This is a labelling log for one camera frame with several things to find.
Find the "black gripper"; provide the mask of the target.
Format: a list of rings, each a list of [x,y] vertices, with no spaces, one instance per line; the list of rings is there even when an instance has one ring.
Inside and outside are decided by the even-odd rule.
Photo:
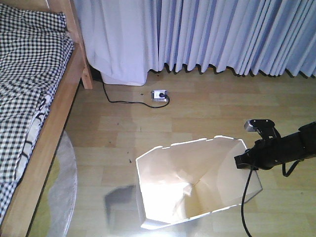
[[[283,164],[277,157],[277,146],[281,143],[282,138],[255,141],[251,149],[246,149],[243,154],[234,157],[237,169],[269,170]]]

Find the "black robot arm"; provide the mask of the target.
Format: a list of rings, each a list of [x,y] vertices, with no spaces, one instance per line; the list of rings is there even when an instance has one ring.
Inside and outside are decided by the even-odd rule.
[[[269,170],[276,165],[316,155],[316,123],[301,126],[298,132],[281,137],[270,119],[249,119],[244,128],[262,137],[254,147],[235,157],[238,169]]]

